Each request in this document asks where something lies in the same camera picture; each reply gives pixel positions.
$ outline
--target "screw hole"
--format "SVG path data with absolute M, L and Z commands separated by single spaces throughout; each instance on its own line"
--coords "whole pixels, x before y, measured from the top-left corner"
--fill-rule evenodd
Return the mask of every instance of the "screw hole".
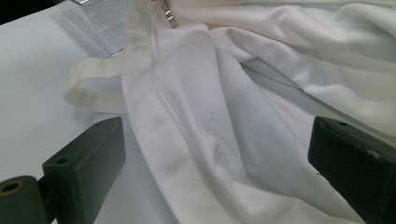
M 11 184 L 9 184 L 9 185 L 3 187 L 3 188 L 1 189 L 1 191 L 2 191 L 3 193 L 9 193 L 9 192 L 11 192 L 11 191 L 17 189 L 19 186 L 20 186 L 20 184 L 18 184 L 18 183 L 11 183 Z
M 67 163 L 67 159 L 59 159 L 56 161 L 56 164 L 65 164 Z

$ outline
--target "white strap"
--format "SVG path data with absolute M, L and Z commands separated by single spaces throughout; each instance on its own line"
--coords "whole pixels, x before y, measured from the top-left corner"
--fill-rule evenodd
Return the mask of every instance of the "white strap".
M 100 92 L 80 87 L 79 84 L 91 78 L 112 78 L 130 75 L 148 67 L 150 57 L 141 54 L 134 57 L 90 58 L 74 65 L 64 88 L 64 98 L 72 105 L 98 112 L 127 114 L 122 93 Z

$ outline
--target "clear plastic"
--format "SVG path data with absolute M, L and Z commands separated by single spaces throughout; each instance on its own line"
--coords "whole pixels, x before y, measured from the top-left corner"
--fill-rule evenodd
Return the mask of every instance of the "clear plastic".
M 125 23 L 134 0 L 77 0 L 79 7 L 63 12 L 79 30 L 109 56 L 123 49 Z

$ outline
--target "zipper pull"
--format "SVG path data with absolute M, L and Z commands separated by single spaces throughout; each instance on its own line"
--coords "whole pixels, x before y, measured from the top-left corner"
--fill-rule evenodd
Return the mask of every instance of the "zipper pull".
M 151 1 L 161 1 L 161 6 L 163 7 L 163 12 L 165 13 L 166 19 L 169 21 L 169 24 L 171 24 L 172 28 L 174 29 L 177 28 L 178 24 L 171 12 L 170 0 L 151 0 Z

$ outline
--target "cloth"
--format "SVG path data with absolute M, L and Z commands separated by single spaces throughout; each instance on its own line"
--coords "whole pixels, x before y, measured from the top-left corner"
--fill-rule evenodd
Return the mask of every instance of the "cloth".
M 75 65 L 65 98 L 128 113 L 180 223 L 362 223 L 309 164 L 304 119 L 271 88 L 394 136 L 393 9 L 215 3 L 172 2 L 172 29 L 159 3 L 136 0 L 123 57 Z M 122 93 L 78 85 L 117 76 Z

